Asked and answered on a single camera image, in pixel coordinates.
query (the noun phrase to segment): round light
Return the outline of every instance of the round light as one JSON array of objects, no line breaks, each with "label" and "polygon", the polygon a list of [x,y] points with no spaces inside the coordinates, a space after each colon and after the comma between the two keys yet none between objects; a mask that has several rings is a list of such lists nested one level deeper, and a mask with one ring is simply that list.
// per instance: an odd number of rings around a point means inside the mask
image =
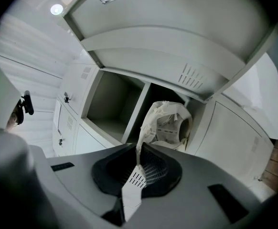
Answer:
[{"label": "round light", "polygon": [[63,12],[63,10],[64,10],[64,8],[60,4],[55,4],[50,9],[51,14],[54,14],[54,15],[61,14]]}]

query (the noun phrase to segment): black rectangular cutout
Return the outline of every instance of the black rectangular cutout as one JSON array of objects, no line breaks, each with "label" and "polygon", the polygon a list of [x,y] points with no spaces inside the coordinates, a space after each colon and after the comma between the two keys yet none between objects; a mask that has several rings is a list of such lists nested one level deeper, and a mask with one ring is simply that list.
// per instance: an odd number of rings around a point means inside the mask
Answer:
[{"label": "black rectangular cutout", "polygon": [[215,200],[231,223],[235,223],[248,214],[248,211],[221,184],[208,187]]},{"label": "black rectangular cutout", "polygon": [[63,163],[63,164],[59,164],[59,165],[55,165],[55,166],[51,166],[53,171],[58,171],[58,170],[64,170],[70,167],[73,167],[74,164],[68,162],[68,163]]}]

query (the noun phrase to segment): white wall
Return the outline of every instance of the white wall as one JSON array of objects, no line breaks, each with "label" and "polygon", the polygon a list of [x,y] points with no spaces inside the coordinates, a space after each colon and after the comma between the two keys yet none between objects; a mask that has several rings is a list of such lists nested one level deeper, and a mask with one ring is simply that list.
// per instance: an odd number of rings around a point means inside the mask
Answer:
[{"label": "white wall", "polygon": [[0,68],[22,95],[31,92],[34,107],[12,132],[40,146],[46,157],[55,156],[52,121],[61,80],[81,50],[74,37],[22,0],[0,21]]}]

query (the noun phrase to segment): corrugated wall panel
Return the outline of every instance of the corrugated wall panel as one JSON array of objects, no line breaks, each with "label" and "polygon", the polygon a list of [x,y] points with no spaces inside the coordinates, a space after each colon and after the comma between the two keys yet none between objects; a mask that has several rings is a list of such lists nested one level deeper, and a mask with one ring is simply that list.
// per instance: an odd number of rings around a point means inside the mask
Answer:
[{"label": "corrugated wall panel", "polygon": [[[45,22],[46,30],[51,23]],[[22,95],[25,90],[30,91],[34,106],[34,115],[24,114],[23,123],[11,132],[28,144],[40,146],[46,157],[53,157],[53,111],[62,77],[75,56],[57,44],[58,35],[51,38],[28,23],[25,16],[20,20],[19,16],[10,14],[0,22],[0,68]],[[52,31],[58,27],[54,23],[51,26]],[[66,39],[71,37],[65,31],[61,33],[65,33],[62,37]]]}]

